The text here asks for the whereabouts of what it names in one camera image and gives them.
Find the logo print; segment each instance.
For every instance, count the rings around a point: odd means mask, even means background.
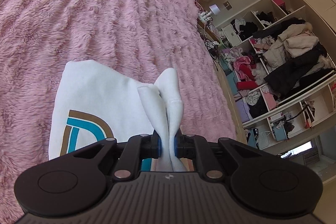
[[[97,141],[113,137],[111,128],[104,120],[92,114],[70,110],[63,134],[60,156],[75,151],[80,128],[90,131]]]
[[[169,175],[166,175],[165,178],[171,180],[172,178],[174,178],[174,176],[172,174],[169,174]]]

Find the power outlet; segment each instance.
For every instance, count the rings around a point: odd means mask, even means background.
[[[230,4],[228,1],[227,1],[227,2],[224,2],[223,5],[224,5],[224,7],[225,7],[227,10],[232,9],[232,6],[231,6],[231,4]]]

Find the window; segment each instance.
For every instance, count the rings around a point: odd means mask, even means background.
[[[308,149],[312,148],[312,145],[311,145],[311,142],[307,142],[303,145],[300,145],[299,147],[297,148],[294,148],[292,150],[289,150],[286,154],[282,155],[281,158],[285,158],[286,156],[288,156],[289,154],[291,155],[296,155],[298,153],[301,153],[303,151],[306,151]]]

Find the bed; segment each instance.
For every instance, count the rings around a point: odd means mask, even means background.
[[[48,159],[65,64],[93,59],[144,83],[179,74],[184,133],[235,138],[194,0],[0,0],[0,223],[22,215],[13,185]]]

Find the metal screw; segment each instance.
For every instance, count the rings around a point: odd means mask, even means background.
[[[219,179],[223,176],[223,173],[218,170],[211,170],[207,172],[207,177],[211,179]]]
[[[125,178],[128,178],[131,175],[131,172],[129,172],[129,170],[118,170],[118,171],[114,172],[114,175],[118,179],[125,179]]]

